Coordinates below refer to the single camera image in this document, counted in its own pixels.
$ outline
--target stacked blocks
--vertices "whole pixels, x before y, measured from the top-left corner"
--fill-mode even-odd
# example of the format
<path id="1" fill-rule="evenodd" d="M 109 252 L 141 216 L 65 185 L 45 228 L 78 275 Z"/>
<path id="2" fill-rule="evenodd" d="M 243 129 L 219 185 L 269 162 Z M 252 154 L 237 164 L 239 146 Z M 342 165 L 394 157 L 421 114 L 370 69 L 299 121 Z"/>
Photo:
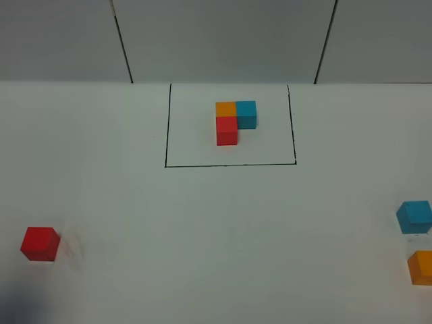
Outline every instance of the stacked blocks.
<path id="1" fill-rule="evenodd" d="M 413 285 L 432 286 L 432 251 L 416 251 L 408 267 Z"/>
<path id="2" fill-rule="evenodd" d="M 254 101 L 237 101 L 236 108 L 239 130 L 257 128 L 257 106 Z"/>
<path id="3" fill-rule="evenodd" d="M 217 145 L 237 145 L 238 130 L 257 128 L 255 101 L 216 103 Z"/>
<path id="4" fill-rule="evenodd" d="M 52 227 L 29 227 L 21 245 L 21 252 L 30 261 L 54 261 L 60 237 Z"/>
<path id="5" fill-rule="evenodd" d="M 429 202 L 405 201 L 396 213 L 403 234 L 426 234 L 432 227 Z"/>

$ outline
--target red cube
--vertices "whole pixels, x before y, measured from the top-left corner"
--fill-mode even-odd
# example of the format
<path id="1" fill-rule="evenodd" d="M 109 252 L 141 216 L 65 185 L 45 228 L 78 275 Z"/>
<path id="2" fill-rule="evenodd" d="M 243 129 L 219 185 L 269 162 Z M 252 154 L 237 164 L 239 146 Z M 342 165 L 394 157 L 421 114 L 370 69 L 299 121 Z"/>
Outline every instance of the red cube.
<path id="1" fill-rule="evenodd" d="M 217 145 L 237 145 L 237 117 L 216 117 Z"/>
<path id="2" fill-rule="evenodd" d="M 60 236 L 52 227 L 29 227 L 21 252 L 30 261 L 54 261 L 59 244 Z"/>

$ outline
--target black line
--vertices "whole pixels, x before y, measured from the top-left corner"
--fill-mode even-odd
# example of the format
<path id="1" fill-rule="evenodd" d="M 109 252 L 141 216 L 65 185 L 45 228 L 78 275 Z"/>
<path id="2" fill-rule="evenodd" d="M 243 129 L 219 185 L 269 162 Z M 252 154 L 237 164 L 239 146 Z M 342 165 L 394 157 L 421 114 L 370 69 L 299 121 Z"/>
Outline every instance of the black line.
<path id="1" fill-rule="evenodd" d="M 130 72 L 130 66 L 129 66 L 128 56 L 126 55 L 126 50 L 124 49 L 123 37 L 122 37 L 122 34 L 120 32 L 119 22 L 118 22 L 116 16 L 114 16 L 114 20 L 115 20 L 115 25 L 117 26 L 117 32 L 119 33 L 121 49 L 123 50 L 124 59 L 126 61 L 126 67 L 128 68 L 130 83 L 134 83 L 134 79 L 132 78 L 132 73 Z"/>
<path id="2" fill-rule="evenodd" d="M 253 167 L 260 165 L 297 165 L 297 163 L 259 163 L 259 164 L 216 164 L 216 165 L 168 165 L 170 167 Z"/>
<path id="3" fill-rule="evenodd" d="M 169 116 L 171 115 L 171 87 L 172 87 L 172 85 L 173 85 L 172 83 L 169 84 L 167 147 L 165 149 L 165 167 L 167 167 L 167 159 L 168 159 Z"/>
<path id="4" fill-rule="evenodd" d="M 296 154 L 296 143 L 294 141 L 294 128 L 292 127 L 292 114 L 291 114 L 291 96 L 290 87 L 286 85 L 288 89 L 288 107 L 290 108 L 290 121 L 291 121 L 291 135 L 292 135 L 292 148 L 294 149 L 294 164 L 297 164 L 297 154 Z"/>
<path id="5" fill-rule="evenodd" d="M 325 41 L 324 41 L 323 51 L 321 52 L 321 58 L 319 59 L 317 75 L 315 76 L 315 81 L 313 82 L 313 84 L 317 84 L 318 75 L 319 75 L 319 72 L 321 71 L 321 64 L 323 63 L 325 49 L 327 48 L 327 42 L 329 40 L 329 35 L 330 35 L 331 27 L 333 26 L 333 19 L 335 17 L 335 12 L 336 12 L 336 7 L 338 6 L 338 2 L 339 2 L 339 0 L 335 0 L 335 5 L 333 6 L 333 12 L 331 13 L 329 28 L 327 29 L 327 35 L 325 35 Z"/>

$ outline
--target cube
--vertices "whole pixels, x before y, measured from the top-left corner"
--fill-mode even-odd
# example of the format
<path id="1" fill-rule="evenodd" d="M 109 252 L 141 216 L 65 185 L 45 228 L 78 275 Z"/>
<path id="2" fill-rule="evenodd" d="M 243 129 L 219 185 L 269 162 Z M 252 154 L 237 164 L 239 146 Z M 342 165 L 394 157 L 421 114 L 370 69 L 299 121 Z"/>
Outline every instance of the cube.
<path id="1" fill-rule="evenodd" d="M 432 251 L 416 251 L 408 260 L 413 285 L 432 286 Z"/>
<path id="2" fill-rule="evenodd" d="M 21 252 L 30 261 L 54 261 L 60 236 L 52 227 L 29 227 L 21 245 Z"/>
<path id="3" fill-rule="evenodd" d="M 236 102 L 216 103 L 216 117 L 235 117 Z"/>
<path id="4" fill-rule="evenodd" d="M 403 234 L 426 234 L 432 227 L 432 210 L 427 200 L 405 201 L 396 216 Z"/>
<path id="5" fill-rule="evenodd" d="M 257 128 L 257 105 L 255 101 L 236 101 L 239 130 Z"/>
<path id="6" fill-rule="evenodd" d="M 237 145 L 237 117 L 216 117 L 217 145 Z"/>

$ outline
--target blue cube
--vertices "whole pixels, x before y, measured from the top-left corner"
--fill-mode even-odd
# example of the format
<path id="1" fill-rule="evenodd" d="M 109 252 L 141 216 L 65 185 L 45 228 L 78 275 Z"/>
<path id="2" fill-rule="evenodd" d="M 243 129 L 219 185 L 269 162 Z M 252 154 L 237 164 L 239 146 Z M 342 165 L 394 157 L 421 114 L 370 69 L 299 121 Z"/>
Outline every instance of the blue cube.
<path id="1" fill-rule="evenodd" d="M 257 128 L 257 105 L 255 101 L 236 101 L 236 109 L 239 130 Z"/>
<path id="2" fill-rule="evenodd" d="M 426 234 L 432 227 L 432 211 L 427 200 L 405 201 L 396 216 L 403 234 Z"/>

